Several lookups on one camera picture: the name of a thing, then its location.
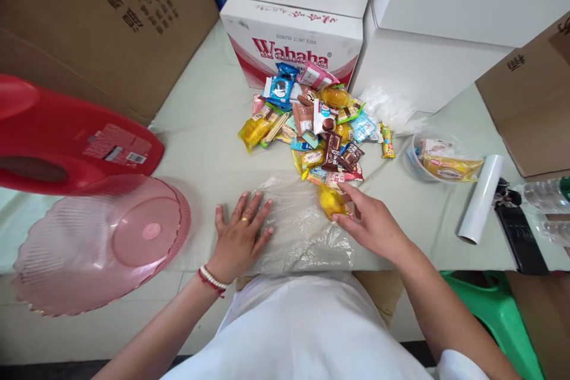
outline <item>green plastic stool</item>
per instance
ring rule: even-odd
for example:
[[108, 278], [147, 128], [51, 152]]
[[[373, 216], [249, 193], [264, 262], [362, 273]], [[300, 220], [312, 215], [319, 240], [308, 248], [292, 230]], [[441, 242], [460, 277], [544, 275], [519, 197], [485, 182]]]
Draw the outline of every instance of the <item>green plastic stool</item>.
[[467, 309], [487, 326], [518, 374], [525, 380], [544, 380], [505, 274], [482, 272], [488, 287], [481, 287], [452, 277], [452, 273], [444, 271], [441, 275]]

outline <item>plastic bowl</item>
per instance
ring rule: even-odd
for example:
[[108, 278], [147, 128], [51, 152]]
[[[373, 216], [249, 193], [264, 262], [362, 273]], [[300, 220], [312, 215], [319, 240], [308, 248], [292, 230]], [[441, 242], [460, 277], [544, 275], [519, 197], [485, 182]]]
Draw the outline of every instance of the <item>plastic bowl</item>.
[[190, 207], [176, 188], [144, 175], [108, 177], [31, 227], [14, 264], [17, 298], [48, 316], [107, 305], [160, 272], [189, 229]]
[[412, 177], [426, 182], [442, 182], [446, 184], [457, 183], [457, 181], [444, 180], [431, 174], [424, 166], [422, 162], [417, 158], [416, 149], [419, 148], [420, 140], [424, 138], [433, 138], [434, 140], [444, 140], [450, 143], [455, 143], [459, 149], [461, 149], [461, 142], [455, 138], [453, 135], [443, 135], [436, 131], [420, 131], [415, 133], [409, 144], [406, 147], [406, 155], [404, 156], [404, 164], [407, 171], [412, 175]]

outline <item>white beaded bracelet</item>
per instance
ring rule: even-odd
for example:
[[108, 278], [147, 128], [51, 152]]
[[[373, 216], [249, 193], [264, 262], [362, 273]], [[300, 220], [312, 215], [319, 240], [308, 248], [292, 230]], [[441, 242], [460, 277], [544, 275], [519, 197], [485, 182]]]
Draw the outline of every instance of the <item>white beaded bracelet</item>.
[[221, 282], [218, 282], [209, 271], [206, 270], [206, 266], [203, 265], [202, 267], [200, 267], [200, 272], [202, 273], [202, 275], [204, 275], [204, 277], [208, 280], [208, 282], [210, 282], [211, 284], [217, 286], [218, 288], [221, 288], [223, 290], [227, 289], [227, 287], [229, 285], [223, 284]]

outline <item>table surface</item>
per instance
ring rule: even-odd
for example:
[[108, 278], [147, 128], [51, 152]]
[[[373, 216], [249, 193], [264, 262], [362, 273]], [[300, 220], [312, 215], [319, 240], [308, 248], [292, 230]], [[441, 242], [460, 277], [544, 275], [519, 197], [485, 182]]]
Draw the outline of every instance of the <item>table surface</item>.
[[[153, 175], [180, 187], [192, 209], [190, 239], [169, 270], [195, 271], [208, 260], [216, 241], [216, 204], [233, 207], [243, 191], [255, 189], [276, 172], [294, 171], [291, 151], [285, 144], [274, 142], [267, 150], [258, 147], [248, 154], [236, 136], [251, 116], [255, 92], [247, 85], [218, 22], [151, 127], [166, 145]], [[504, 156], [502, 176], [513, 185], [523, 181], [474, 84], [430, 117], [429, 123], [438, 132], [455, 135], [474, 156]], [[361, 160], [365, 182], [360, 189], [386, 203], [402, 229], [439, 270], [514, 270], [494, 212], [479, 245], [465, 243], [456, 235], [474, 184], [414, 179], [403, 165], [407, 142], [395, 139], [396, 159], [382, 159], [379, 147], [365, 144], [367, 155]], [[551, 270], [570, 269], [570, 258], [563, 248], [543, 239], [538, 242]], [[385, 259], [356, 242], [351, 241], [351, 246], [354, 270], [391, 268]]]

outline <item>red plastic container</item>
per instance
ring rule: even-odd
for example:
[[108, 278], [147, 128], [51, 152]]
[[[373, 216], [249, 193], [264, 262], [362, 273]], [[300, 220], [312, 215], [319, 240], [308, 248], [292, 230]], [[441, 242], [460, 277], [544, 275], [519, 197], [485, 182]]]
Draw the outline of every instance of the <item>red plastic container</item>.
[[[126, 117], [0, 74], [0, 186], [66, 195], [110, 175], [150, 175], [163, 154], [158, 138]], [[26, 163], [34, 167], [21, 173]], [[44, 165], [61, 177], [44, 179]]]

